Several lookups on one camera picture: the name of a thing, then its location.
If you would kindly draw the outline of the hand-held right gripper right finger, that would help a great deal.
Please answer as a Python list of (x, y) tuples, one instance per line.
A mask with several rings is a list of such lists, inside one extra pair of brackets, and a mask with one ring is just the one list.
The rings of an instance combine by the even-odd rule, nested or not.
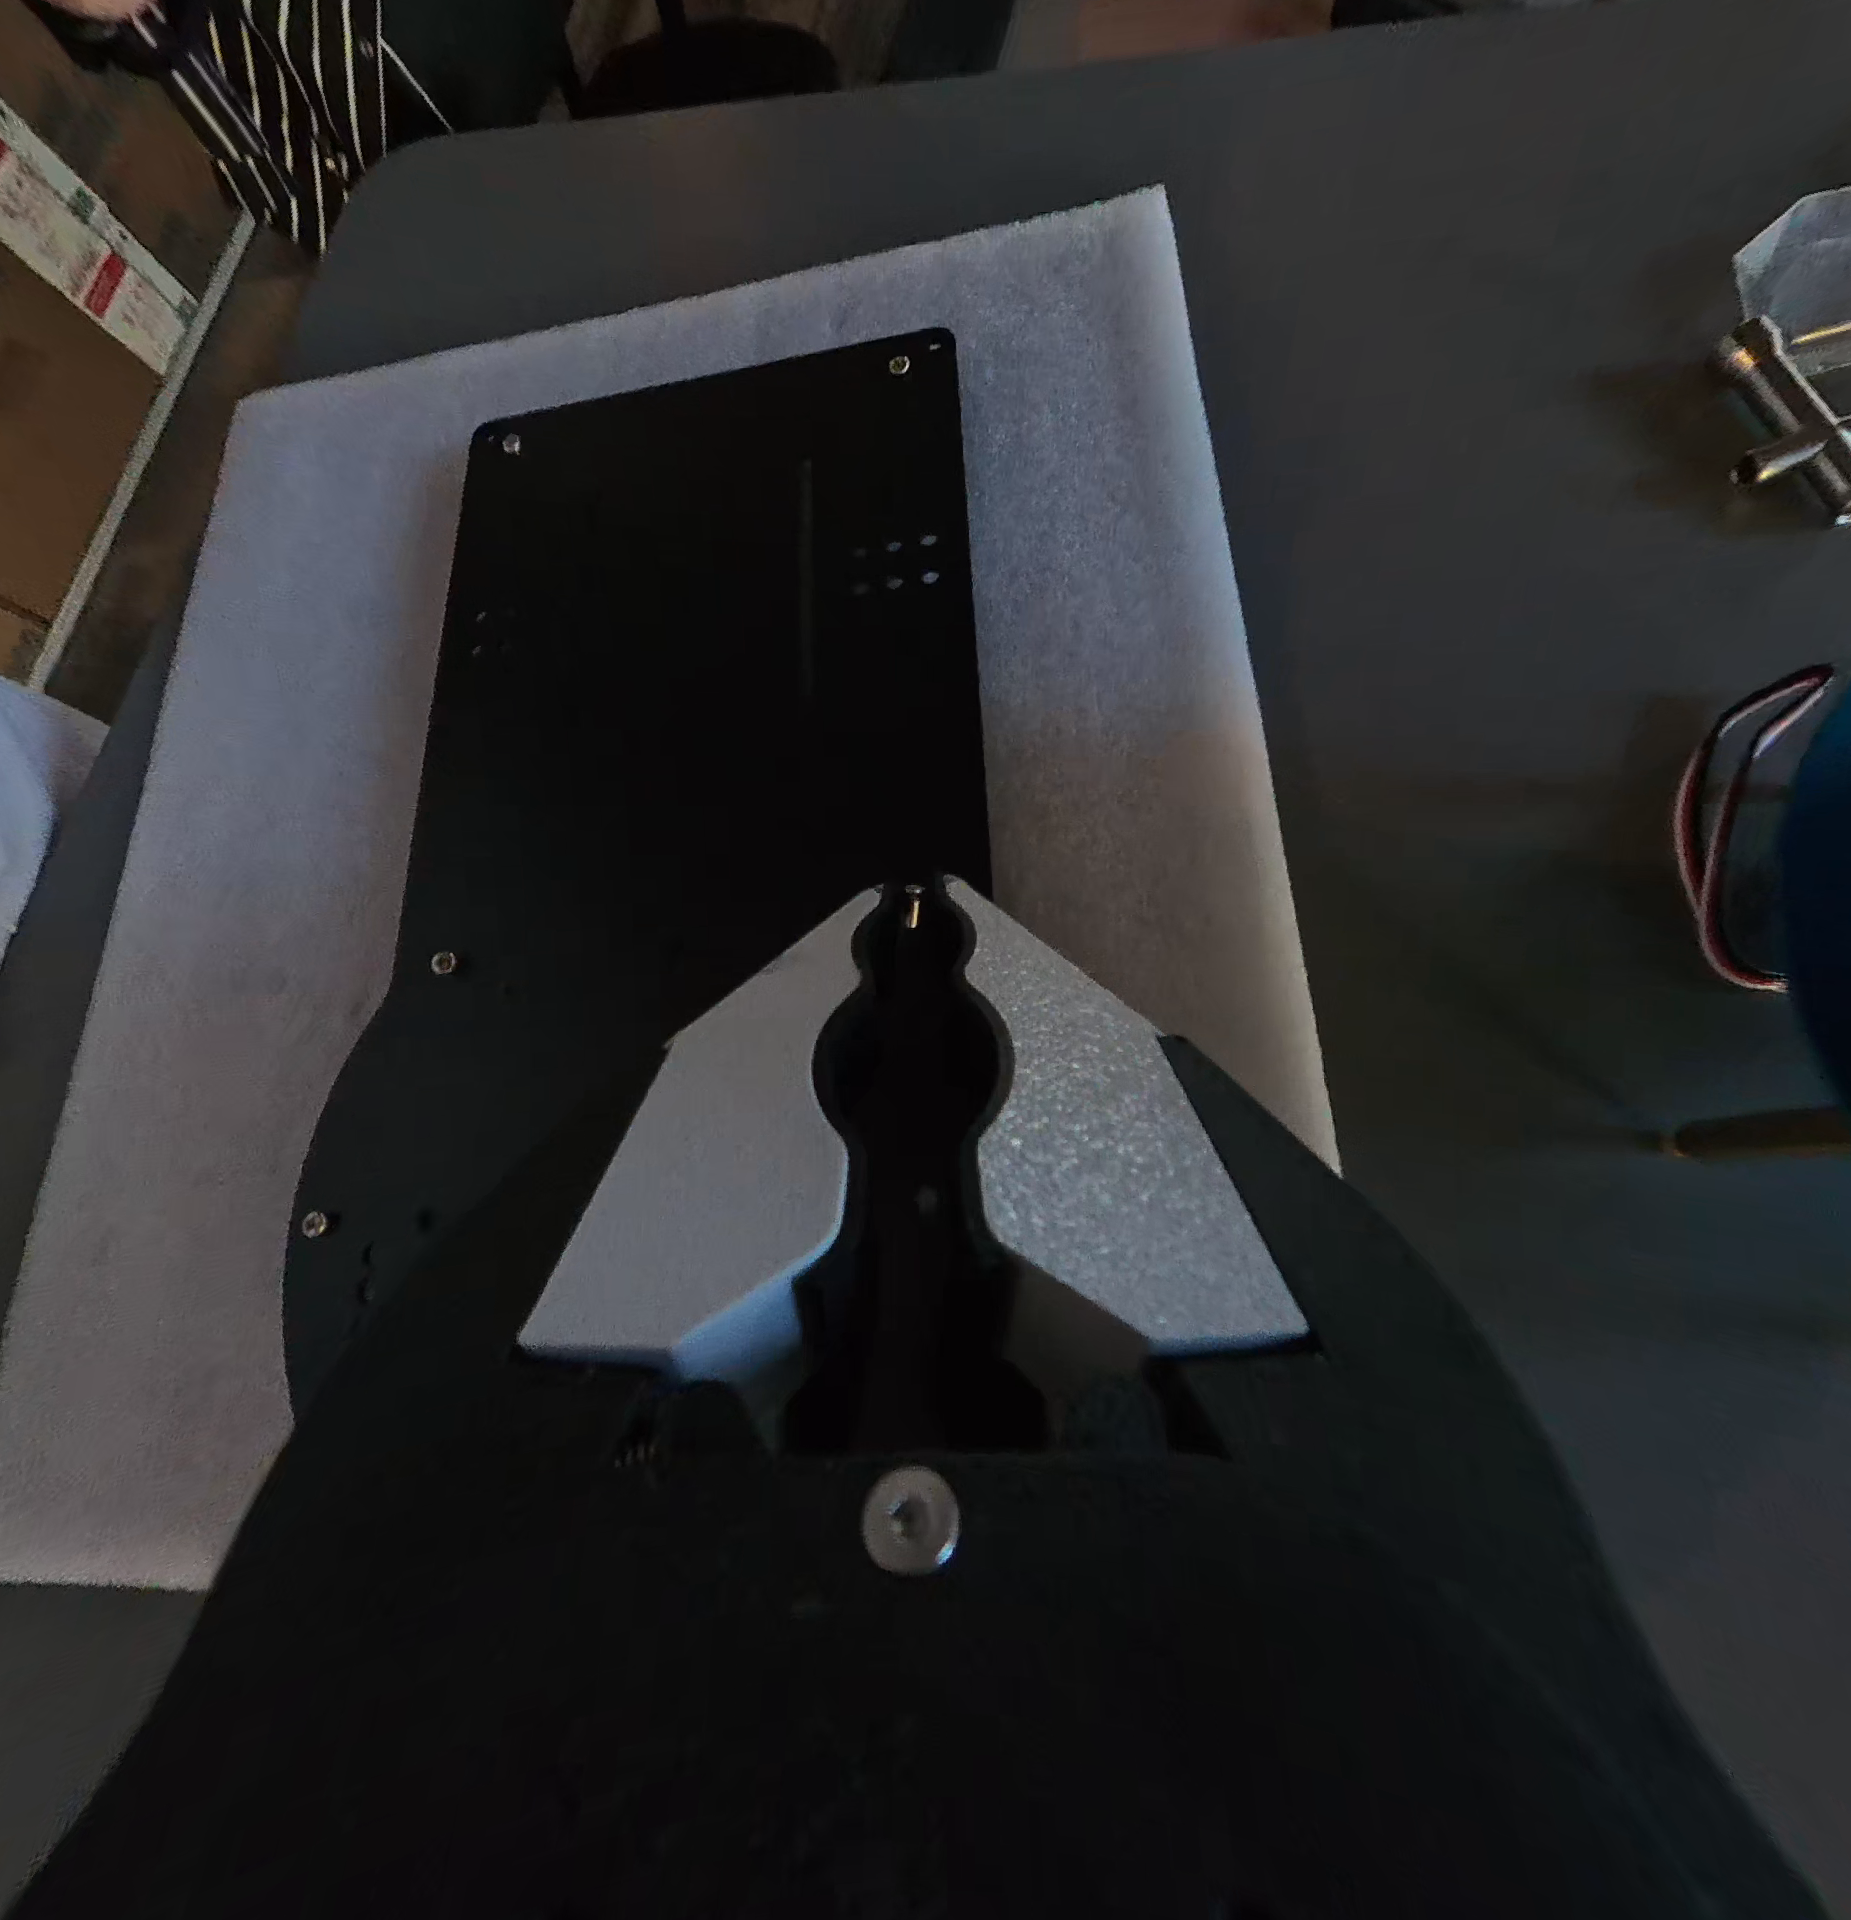
[(963, 981), (1005, 1053), (976, 1134), (988, 1235), (1041, 1274), (1035, 1357), (1284, 1348), (1308, 1336), (1253, 1215), (1150, 1021), (964, 881)]

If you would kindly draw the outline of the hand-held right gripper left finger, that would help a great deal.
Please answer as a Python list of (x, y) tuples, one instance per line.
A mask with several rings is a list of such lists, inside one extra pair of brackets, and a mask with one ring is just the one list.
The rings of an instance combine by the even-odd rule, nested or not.
[(536, 1360), (756, 1385), (795, 1361), (795, 1278), (840, 1236), (849, 1150), (813, 1080), (860, 986), (865, 889), (682, 1026), (531, 1307)]

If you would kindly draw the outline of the black metal base plate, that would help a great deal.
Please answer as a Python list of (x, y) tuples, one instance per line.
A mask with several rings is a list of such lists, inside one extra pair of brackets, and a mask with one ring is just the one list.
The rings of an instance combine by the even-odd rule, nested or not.
[(290, 1206), (288, 1403), (688, 1021), (864, 889), (994, 900), (960, 344), (482, 421), (389, 986)]

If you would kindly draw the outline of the dark desk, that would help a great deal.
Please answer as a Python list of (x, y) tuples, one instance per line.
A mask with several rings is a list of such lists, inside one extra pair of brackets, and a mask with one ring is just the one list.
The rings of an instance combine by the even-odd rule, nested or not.
[(1698, 506), (1706, 250), (1851, 105), (1851, 5), (1630, 5), (793, 122), (886, 170), (813, 237), (923, 235), (1161, 162), (1244, 561), (1348, 1170), (1169, 1055), (1318, 1332), (1152, 1360), (1027, 1445), (948, 1280), (822, 1337), (781, 1453), (723, 1389), (500, 1356), (601, 1170), (547, 1134), (313, 1406), (136, 1744), (10, 1916), (1851, 1916), (1651, 1645), (1643, 1520), (1764, 1496), (1737, 1654), (1828, 1683), (1851, 1455), (1804, 1429), (1851, 1172), (1793, 1246), (1680, 1230), (1646, 1275), (1624, 1093), (1751, 1030), (1673, 958), (1646, 781), (1673, 716), (1851, 657), (1851, 560)]

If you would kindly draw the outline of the white foam sheet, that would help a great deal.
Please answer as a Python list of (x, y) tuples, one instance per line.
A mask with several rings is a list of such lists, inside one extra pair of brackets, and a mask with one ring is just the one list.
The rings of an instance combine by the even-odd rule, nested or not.
[(948, 327), (1005, 911), (1339, 1167), (1168, 192), (239, 405), (0, 1337), (0, 1583), (202, 1590), (389, 982), (475, 425)]

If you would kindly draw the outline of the printed cardboard box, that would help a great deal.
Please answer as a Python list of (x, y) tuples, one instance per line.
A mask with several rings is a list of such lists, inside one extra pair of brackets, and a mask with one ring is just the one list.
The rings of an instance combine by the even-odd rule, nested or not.
[(0, 5), (0, 674), (48, 649), (237, 215), (169, 101)]

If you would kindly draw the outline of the crumpled clear plastic wrap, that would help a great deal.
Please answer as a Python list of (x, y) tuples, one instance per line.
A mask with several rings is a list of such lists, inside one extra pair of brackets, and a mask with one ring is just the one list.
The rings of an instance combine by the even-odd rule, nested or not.
[(1806, 375), (1851, 367), (1851, 185), (1804, 195), (1732, 257), (1744, 319), (1775, 327)]

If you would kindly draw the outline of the striped black white garment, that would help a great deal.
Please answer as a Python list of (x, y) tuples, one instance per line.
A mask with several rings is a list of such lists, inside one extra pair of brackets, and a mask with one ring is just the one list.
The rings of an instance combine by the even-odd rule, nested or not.
[(313, 257), (382, 156), (454, 133), (391, 5), (151, 5), (120, 39), (151, 60), (228, 199)]

